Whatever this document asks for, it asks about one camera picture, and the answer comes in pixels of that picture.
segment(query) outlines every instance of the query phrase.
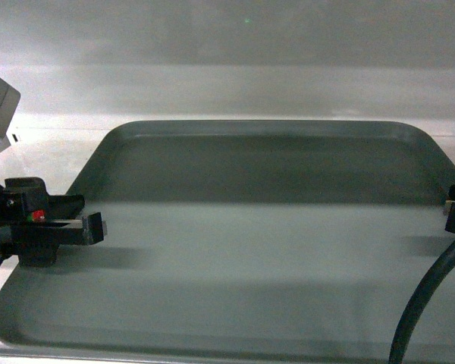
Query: plastic tray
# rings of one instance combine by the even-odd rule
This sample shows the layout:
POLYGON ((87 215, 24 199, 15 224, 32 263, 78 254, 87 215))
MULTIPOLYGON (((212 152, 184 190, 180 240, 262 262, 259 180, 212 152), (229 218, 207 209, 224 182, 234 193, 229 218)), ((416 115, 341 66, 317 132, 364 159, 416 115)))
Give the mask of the plastic tray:
MULTIPOLYGON (((17 267, 0 340, 52 352, 367 362, 388 357, 444 231, 455 167, 390 122, 136 122, 71 193, 108 222, 96 246, 17 267)), ((455 362, 455 270, 407 359, 455 362)))

